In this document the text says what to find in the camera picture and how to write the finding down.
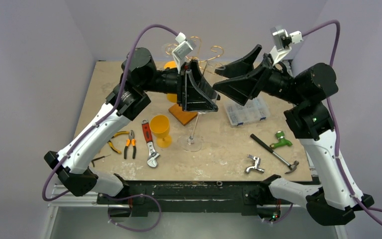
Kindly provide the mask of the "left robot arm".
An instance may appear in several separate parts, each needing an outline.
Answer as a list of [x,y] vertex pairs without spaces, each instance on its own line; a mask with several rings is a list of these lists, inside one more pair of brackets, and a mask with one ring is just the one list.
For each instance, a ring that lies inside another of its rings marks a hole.
[[75,196],[104,193],[117,204],[128,199],[124,180],[116,174],[90,168],[94,156],[123,127],[150,104],[149,92],[176,94],[185,112],[216,112],[219,95],[204,78],[199,63],[191,60],[179,68],[158,70],[150,51],[135,48],[122,63],[120,83],[106,97],[91,122],[63,149],[45,154],[45,161]]

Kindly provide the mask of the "yellow wine glass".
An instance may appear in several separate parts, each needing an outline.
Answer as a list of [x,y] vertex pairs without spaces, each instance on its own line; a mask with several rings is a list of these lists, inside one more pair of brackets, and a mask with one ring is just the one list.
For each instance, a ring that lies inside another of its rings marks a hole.
[[170,70],[176,70],[176,64],[174,61],[167,62],[164,67],[164,70],[169,70],[167,73],[167,86],[166,86],[166,94],[167,99],[171,103],[176,104],[177,103],[177,86],[176,86],[176,75],[174,72],[171,72]]
[[150,120],[150,130],[156,137],[156,144],[160,148],[167,148],[172,144],[170,136],[170,121],[165,115],[157,115]]

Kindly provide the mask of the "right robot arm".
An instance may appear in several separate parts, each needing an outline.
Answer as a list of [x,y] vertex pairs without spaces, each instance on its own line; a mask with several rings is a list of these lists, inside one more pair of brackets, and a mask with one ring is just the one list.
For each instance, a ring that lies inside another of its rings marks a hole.
[[292,104],[284,112],[286,123],[312,160],[321,184],[302,185],[273,175],[261,182],[258,203],[282,199],[307,209],[322,226],[346,225],[354,219],[355,211],[372,206],[374,199],[358,188],[344,159],[338,156],[337,127],[323,104],[338,92],[336,74],[330,65],[317,63],[292,77],[276,68],[270,54],[264,54],[254,67],[261,49],[257,45],[243,58],[217,70],[224,80],[213,88],[240,105],[260,92]]

